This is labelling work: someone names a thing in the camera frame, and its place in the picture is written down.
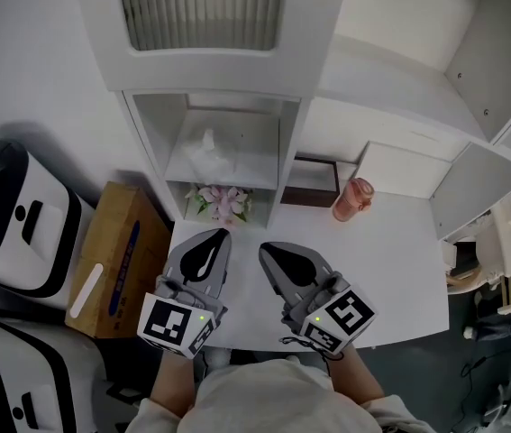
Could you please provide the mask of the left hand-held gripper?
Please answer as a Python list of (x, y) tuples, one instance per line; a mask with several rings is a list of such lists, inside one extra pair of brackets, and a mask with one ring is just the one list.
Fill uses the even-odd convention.
[(194, 358), (227, 311), (213, 297), (221, 293), (231, 250), (226, 229), (204, 231), (177, 245), (166, 264), (172, 279), (161, 276), (155, 292), (144, 297), (137, 336), (163, 351)]

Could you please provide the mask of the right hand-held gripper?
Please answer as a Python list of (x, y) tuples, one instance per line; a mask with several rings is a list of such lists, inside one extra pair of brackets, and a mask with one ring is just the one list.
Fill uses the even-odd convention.
[(317, 352), (339, 354), (377, 316), (360, 288), (333, 272), (311, 248), (265, 242), (259, 260), (273, 290), (287, 303), (282, 323)]

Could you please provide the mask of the white shelf unit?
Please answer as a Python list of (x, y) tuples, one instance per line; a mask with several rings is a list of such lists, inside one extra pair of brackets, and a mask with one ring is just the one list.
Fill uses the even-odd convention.
[(452, 164), (431, 198), (451, 235), (511, 192), (511, 0), (342, 0), (310, 97), (217, 89), (115, 93), (170, 216), (191, 217), (182, 143), (214, 128), (236, 147), (231, 177), (271, 210), (299, 154), (360, 159), (369, 142)]

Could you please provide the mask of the person's left forearm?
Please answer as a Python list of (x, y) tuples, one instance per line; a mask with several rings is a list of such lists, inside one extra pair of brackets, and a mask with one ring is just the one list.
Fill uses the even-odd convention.
[(196, 400), (193, 361), (171, 352), (163, 353), (149, 399), (183, 417)]

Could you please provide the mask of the person's right forearm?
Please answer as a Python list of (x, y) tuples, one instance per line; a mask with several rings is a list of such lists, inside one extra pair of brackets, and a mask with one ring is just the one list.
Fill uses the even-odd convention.
[(379, 400), (385, 393), (363, 362), (358, 351), (348, 345), (339, 356), (327, 360), (333, 389), (358, 405)]

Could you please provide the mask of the white table top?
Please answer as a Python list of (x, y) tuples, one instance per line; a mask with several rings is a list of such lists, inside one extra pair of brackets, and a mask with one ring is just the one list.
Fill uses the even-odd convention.
[(430, 203), (379, 193), (365, 213), (337, 221), (330, 209), (254, 202), (232, 235), (227, 281), (220, 299), (228, 308), (209, 346), (264, 352), (296, 351), (280, 338), (283, 299), (260, 267), (264, 242), (309, 247), (357, 285), (378, 315), (354, 344), (372, 347), (440, 333), (449, 327), (443, 256)]

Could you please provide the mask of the pink flower bouquet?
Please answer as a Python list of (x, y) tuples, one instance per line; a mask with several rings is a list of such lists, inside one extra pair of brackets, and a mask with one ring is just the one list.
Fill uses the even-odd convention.
[(198, 216), (206, 214), (212, 221), (229, 226), (249, 221), (252, 205), (249, 189), (192, 184), (185, 199), (196, 208)]

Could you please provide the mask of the dark brown box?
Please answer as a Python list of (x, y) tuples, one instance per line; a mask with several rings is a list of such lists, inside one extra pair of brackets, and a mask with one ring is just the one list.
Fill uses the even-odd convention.
[(305, 207), (331, 207), (340, 195), (335, 161), (296, 156), (281, 203)]

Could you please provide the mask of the brown cardboard box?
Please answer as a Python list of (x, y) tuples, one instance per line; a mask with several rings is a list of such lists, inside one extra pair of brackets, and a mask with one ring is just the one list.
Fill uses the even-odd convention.
[[(145, 192), (109, 181), (82, 244), (65, 323), (96, 339), (134, 337), (147, 293), (167, 260), (171, 233)], [(69, 315), (96, 263), (104, 266), (77, 318)]]

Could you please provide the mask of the pink water bottle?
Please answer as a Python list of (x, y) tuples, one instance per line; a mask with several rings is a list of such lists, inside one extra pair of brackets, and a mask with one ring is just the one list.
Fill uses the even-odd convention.
[(333, 216), (340, 222), (347, 222), (360, 212), (368, 211), (375, 189), (363, 178), (349, 179), (333, 205)]

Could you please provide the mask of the white oblong strip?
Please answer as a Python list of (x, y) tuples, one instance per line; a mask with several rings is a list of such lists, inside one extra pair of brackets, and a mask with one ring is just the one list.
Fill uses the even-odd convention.
[(96, 263), (91, 272), (88, 274), (86, 281), (84, 282), (82, 288), (80, 289), (78, 295), (76, 296), (72, 306), (69, 310), (69, 315), (72, 318), (77, 318), (80, 314), (82, 308), (85, 306), (87, 299), (89, 298), (91, 292), (94, 290), (101, 274), (103, 273), (104, 266), (101, 263)]

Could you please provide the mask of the person's white shirt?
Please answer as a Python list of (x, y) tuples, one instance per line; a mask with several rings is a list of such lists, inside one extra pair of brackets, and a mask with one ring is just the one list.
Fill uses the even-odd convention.
[(276, 359), (228, 367), (178, 417), (145, 399), (125, 433), (435, 433), (396, 395), (357, 404), (314, 367)]

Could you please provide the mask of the white flat board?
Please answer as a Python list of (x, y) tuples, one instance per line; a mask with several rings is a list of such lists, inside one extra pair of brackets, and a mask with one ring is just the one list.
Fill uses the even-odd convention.
[(366, 180), (376, 192), (429, 199), (451, 166), (418, 152), (369, 142), (354, 177)]

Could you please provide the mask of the white robot with black top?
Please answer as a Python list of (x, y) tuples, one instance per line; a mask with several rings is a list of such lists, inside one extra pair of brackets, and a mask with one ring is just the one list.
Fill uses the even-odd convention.
[(17, 141), (0, 140), (0, 286), (65, 309), (94, 209)]
[(66, 327), (0, 319), (0, 433), (96, 433), (103, 358)]

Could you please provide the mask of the white fluted glass cabinet door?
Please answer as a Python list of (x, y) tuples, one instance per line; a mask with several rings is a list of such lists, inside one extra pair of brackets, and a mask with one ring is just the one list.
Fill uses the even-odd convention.
[(106, 87), (310, 97), (342, 0), (78, 0)]

